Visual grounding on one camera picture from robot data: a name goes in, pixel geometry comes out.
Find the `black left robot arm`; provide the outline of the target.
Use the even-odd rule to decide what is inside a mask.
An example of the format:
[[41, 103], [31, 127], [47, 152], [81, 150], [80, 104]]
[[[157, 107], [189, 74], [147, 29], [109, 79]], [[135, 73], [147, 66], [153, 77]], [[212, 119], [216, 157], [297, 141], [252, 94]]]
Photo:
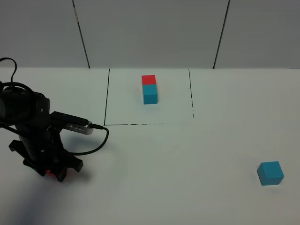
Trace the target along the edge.
[[19, 136], [9, 148], [23, 157], [23, 164], [39, 175], [51, 174], [62, 182], [69, 168], [79, 172], [83, 161], [63, 147], [60, 132], [67, 124], [86, 126], [80, 117], [50, 112], [50, 100], [26, 85], [0, 85], [0, 126]]

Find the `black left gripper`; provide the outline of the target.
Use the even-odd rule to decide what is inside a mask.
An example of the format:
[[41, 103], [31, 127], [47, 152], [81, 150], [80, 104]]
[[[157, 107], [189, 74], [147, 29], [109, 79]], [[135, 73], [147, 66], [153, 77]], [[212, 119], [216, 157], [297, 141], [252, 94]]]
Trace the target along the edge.
[[23, 164], [44, 177], [50, 170], [57, 181], [62, 182], [69, 168], [81, 171], [83, 161], [64, 149], [60, 132], [49, 123], [40, 128], [24, 124], [15, 125], [20, 140], [13, 140], [9, 148], [20, 154]]

